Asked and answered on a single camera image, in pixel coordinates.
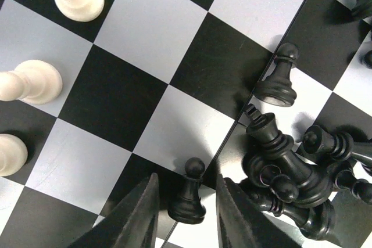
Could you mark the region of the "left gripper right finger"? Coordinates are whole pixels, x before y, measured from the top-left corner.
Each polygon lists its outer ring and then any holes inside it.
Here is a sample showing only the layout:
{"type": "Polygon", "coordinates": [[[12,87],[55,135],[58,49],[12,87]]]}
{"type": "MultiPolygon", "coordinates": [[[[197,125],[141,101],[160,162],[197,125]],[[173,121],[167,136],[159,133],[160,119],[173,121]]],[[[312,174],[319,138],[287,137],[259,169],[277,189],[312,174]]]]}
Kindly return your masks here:
{"type": "Polygon", "coordinates": [[[230,178],[216,178],[216,214],[220,247],[299,247],[261,213],[230,178]]]}

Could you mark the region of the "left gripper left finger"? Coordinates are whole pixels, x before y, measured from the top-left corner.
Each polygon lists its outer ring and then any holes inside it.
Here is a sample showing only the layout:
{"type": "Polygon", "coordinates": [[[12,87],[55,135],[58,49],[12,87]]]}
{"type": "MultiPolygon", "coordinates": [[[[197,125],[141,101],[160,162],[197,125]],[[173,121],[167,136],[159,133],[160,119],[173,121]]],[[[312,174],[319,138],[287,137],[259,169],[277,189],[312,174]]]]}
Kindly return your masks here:
{"type": "Polygon", "coordinates": [[[91,230],[70,247],[154,247],[159,215],[159,180],[144,178],[91,230]]]}

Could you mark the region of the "pile of black chess pieces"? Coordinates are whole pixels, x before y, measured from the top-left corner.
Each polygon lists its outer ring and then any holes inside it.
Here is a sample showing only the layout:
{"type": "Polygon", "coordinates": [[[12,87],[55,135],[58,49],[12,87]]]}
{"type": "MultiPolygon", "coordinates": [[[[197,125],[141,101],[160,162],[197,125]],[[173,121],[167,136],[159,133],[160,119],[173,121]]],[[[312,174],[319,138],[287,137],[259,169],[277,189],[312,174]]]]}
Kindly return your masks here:
{"type": "Polygon", "coordinates": [[[249,105],[246,131],[260,153],[244,170],[271,191],[262,209],[291,217],[307,238],[326,240],[339,216],[339,245],[370,247],[371,25],[364,21],[371,0],[307,1],[310,17],[297,21],[304,40],[290,35],[283,43],[297,46],[296,63],[306,65],[301,97],[321,112],[293,151],[295,141],[278,129],[275,114],[249,105]]]}

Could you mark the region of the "black white chess board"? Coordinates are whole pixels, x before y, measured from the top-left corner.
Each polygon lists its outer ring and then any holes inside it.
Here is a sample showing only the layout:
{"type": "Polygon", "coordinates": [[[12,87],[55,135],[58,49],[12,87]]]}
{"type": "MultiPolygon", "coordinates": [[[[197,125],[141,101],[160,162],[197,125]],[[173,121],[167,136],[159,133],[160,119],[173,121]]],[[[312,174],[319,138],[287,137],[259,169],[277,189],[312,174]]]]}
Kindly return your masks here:
{"type": "Polygon", "coordinates": [[[79,23],[54,0],[1,0],[1,70],[39,59],[63,79],[51,103],[1,103],[1,132],[28,149],[26,164],[1,178],[1,246],[66,247],[157,173],[156,247],[217,247],[216,175],[241,182],[242,159],[256,151],[245,105],[274,113],[294,151],[321,112],[301,97],[303,62],[290,73],[291,107],[253,95],[277,48],[290,35],[304,40],[297,21],[311,8],[307,0],[105,0],[97,19],[79,23]],[[167,212],[192,157],[205,164],[197,225],[167,212]]]}

